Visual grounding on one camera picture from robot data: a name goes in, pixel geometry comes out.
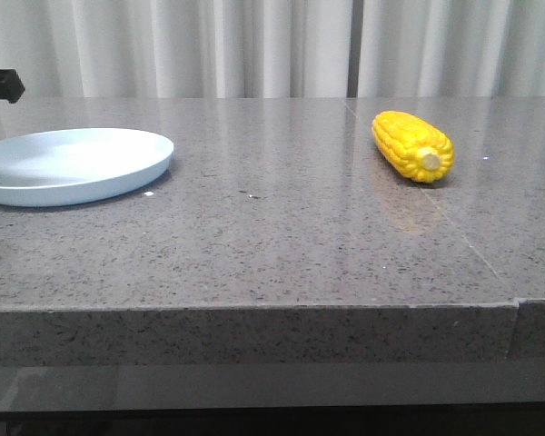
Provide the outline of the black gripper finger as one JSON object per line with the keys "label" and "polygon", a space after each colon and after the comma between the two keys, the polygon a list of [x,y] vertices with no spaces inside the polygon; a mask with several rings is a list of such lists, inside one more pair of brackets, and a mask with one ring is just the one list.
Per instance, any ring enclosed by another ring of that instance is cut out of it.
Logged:
{"label": "black gripper finger", "polygon": [[25,92],[18,73],[14,69],[0,69],[0,100],[15,104]]}

